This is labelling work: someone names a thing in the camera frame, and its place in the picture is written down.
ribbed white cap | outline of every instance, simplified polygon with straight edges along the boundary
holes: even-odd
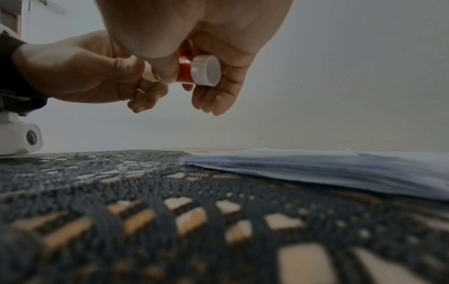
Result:
[[[193,58],[190,71],[193,81],[199,86],[215,87],[221,79],[220,60],[213,55]]]
[[[146,61],[145,61],[145,71],[142,74],[142,78],[144,78],[147,81],[153,81],[153,82],[159,81],[157,78],[154,77],[150,63],[148,63]]]

white camera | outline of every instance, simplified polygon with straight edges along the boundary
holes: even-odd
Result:
[[[23,155],[42,148],[41,130],[35,124],[19,121],[13,112],[0,112],[0,156]]]

black sleeve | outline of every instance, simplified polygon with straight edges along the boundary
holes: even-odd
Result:
[[[22,77],[12,62],[14,51],[23,41],[1,31],[0,34],[0,112],[11,111],[21,116],[43,108],[48,98],[34,90]]]

human hand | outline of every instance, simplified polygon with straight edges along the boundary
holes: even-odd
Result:
[[[106,31],[52,44],[24,44],[12,59],[35,90],[62,101],[129,101],[128,107],[139,113],[168,93],[167,85],[144,80],[145,63],[129,56]]]
[[[176,80],[177,50],[190,39],[194,53],[222,64],[216,87],[196,86],[192,104],[218,116],[236,101],[260,49],[281,26],[292,0],[96,0],[111,37],[148,61],[162,81]]]

stack of paper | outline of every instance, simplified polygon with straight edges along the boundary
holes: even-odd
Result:
[[[447,154],[253,149],[194,153],[182,161],[239,174],[449,201]]]

